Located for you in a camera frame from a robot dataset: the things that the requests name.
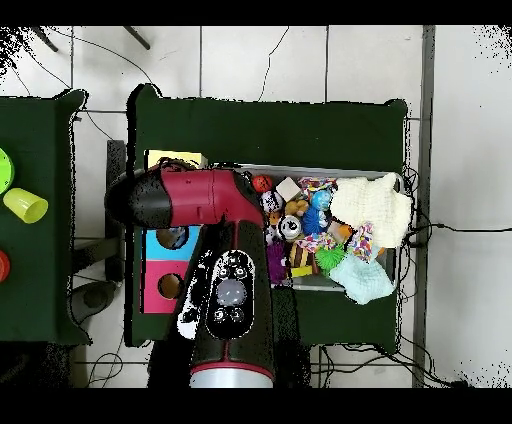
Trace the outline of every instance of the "white knitted cloth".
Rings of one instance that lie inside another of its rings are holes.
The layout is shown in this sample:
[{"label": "white knitted cloth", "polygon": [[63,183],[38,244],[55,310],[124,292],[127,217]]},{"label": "white knitted cloth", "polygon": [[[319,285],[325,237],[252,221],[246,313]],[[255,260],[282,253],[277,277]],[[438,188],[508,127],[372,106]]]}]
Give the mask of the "white knitted cloth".
[{"label": "white knitted cloth", "polygon": [[354,229],[371,222],[377,246],[398,247],[409,224],[411,199],[394,190],[395,182],[393,173],[375,181],[364,177],[338,178],[331,212]]}]

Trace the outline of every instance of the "plastic bin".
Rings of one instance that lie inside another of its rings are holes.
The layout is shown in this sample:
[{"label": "plastic bin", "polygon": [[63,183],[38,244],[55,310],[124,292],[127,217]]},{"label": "plastic bin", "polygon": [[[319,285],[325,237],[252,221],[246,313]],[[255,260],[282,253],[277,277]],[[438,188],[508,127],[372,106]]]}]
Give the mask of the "plastic bin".
[{"label": "plastic bin", "polygon": [[[332,177],[332,178],[355,178],[366,177],[369,180],[375,180],[388,174],[387,172],[376,171],[355,171],[343,169],[323,169],[323,168],[297,168],[288,166],[272,166],[272,165],[251,165],[244,164],[240,171],[249,171],[253,175],[268,175],[272,177],[274,183],[277,185],[286,177],[290,177],[295,181],[301,177]],[[403,179],[399,174],[397,176],[397,183],[395,190],[403,192]],[[386,249],[384,254],[377,257],[377,261],[386,270],[386,273],[391,281],[395,280],[395,264],[396,264],[396,249]],[[345,289],[339,284],[335,283],[329,278],[322,275],[308,275],[305,277],[293,278],[293,288],[296,290],[310,290],[310,291],[336,291],[344,292]]]}]

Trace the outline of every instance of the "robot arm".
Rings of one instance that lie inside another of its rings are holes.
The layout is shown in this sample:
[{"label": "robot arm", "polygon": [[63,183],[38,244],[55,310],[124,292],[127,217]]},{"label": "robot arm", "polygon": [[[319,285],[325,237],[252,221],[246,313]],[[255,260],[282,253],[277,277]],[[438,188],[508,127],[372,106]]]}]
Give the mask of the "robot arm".
[{"label": "robot arm", "polygon": [[[249,181],[230,169],[158,166],[119,178],[105,207],[118,221],[148,229],[205,226],[170,330],[195,340],[190,385],[272,387],[263,211]],[[197,316],[190,322],[185,309],[194,302]],[[183,334],[186,324],[194,331]]]}]

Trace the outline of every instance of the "yellow cup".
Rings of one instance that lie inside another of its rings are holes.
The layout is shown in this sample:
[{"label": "yellow cup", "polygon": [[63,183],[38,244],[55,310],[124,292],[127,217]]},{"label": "yellow cup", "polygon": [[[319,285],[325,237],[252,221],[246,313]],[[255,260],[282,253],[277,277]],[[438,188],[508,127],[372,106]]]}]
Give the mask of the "yellow cup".
[{"label": "yellow cup", "polygon": [[4,204],[25,224],[39,221],[48,210],[48,202],[21,188],[11,188],[4,196]]}]

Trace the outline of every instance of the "green pom pom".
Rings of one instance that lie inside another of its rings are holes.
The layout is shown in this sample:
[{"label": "green pom pom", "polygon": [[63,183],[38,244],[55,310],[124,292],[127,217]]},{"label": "green pom pom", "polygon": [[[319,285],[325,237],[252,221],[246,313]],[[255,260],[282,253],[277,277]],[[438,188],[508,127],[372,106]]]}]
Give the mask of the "green pom pom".
[{"label": "green pom pom", "polygon": [[315,259],[322,273],[328,277],[331,269],[335,268],[344,258],[345,251],[343,245],[338,245],[334,249],[319,249],[315,253]]}]

